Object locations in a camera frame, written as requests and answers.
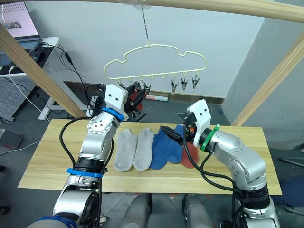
laptop screen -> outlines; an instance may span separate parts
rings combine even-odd
[[[39,37],[24,2],[1,4],[1,24],[15,39]]]

blue sock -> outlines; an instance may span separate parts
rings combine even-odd
[[[153,138],[151,169],[159,170],[167,164],[166,150],[168,148],[168,142],[169,138],[159,129]]]
[[[183,126],[176,125],[174,131],[183,136]],[[168,148],[166,152],[167,161],[177,164],[181,162],[182,158],[182,147],[178,145],[178,143],[172,139],[169,139]]]

white wall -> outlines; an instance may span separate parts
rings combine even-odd
[[[105,64],[135,47],[146,44],[141,11],[121,3],[32,1],[26,3],[42,37],[56,36],[68,50],[79,72],[89,83],[117,81],[103,74]],[[181,52],[202,53],[208,67],[199,74],[192,90],[191,76],[185,94],[225,98],[263,23],[264,18],[237,14],[150,7],[145,9],[151,43],[177,46]],[[79,81],[66,71],[53,55],[51,64],[63,80]],[[200,67],[195,57],[177,57],[165,49],[149,49],[130,56],[130,62],[117,64],[110,72],[117,76],[160,73]],[[172,77],[154,80],[152,90],[171,91]],[[181,83],[176,93],[182,93]]]

gray sock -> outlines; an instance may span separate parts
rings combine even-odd
[[[137,135],[132,134],[130,129],[126,129],[117,135],[117,149],[114,159],[114,168],[117,171],[128,171],[134,161]]]
[[[137,149],[133,163],[138,171],[147,170],[151,164],[153,138],[154,133],[150,131],[150,128],[143,129],[138,134]]]

wooden beam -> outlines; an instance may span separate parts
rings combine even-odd
[[[231,124],[241,126],[304,57],[304,32]]]
[[[0,0],[0,3],[20,0]],[[138,4],[138,0],[73,0],[91,2],[124,2]],[[141,0],[143,4],[196,10],[244,14],[304,23],[304,7],[267,0]]]
[[[58,104],[64,107],[64,109],[73,117],[78,118],[86,116],[74,101],[26,53],[2,24],[0,24],[0,47],[24,73],[26,73]]]

